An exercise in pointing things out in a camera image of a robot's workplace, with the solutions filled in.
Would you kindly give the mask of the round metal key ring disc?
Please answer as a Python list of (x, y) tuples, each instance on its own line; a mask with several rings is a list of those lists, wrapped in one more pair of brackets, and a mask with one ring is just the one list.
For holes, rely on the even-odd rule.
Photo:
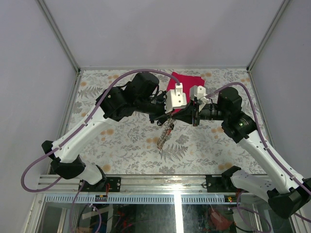
[(162, 133), (156, 143), (159, 150), (163, 150), (165, 142), (169, 139), (172, 130), (174, 129), (176, 120), (169, 118), (162, 126)]

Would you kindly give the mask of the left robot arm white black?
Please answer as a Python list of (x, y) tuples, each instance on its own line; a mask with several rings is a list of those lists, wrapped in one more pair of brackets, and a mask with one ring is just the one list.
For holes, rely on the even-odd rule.
[(95, 191), (106, 187), (106, 176), (98, 165), (80, 157), (80, 152), (105, 128), (117, 124), (133, 112), (151, 116), (152, 120), (167, 113), (163, 101), (154, 103), (159, 93), (156, 74), (175, 77), (160, 70), (138, 69), (119, 76), (99, 97), (90, 111), (69, 132), (55, 141), (45, 141), (42, 148), (51, 158), (51, 169), (60, 178), (78, 178)]

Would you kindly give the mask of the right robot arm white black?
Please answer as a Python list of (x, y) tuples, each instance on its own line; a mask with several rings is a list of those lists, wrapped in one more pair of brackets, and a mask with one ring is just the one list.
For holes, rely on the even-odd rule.
[(311, 200), (311, 180), (293, 169), (266, 141), (256, 117), (251, 118), (242, 111), (242, 98), (233, 87), (217, 91), (216, 103), (202, 86), (190, 88), (190, 102), (181, 85), (167, 93), (167, 110), (179, 109), (173, 115), (193, 126), (200, 120), (219, 120), (224, 133), (246, 150), (266, 172), (269, 180), (248, 174), (233, 166), (222, 173), (222, 187), (226, 191), (235, 188), (250, 192), (268, 202), (270, 208), (281, 218), (287, 219)]

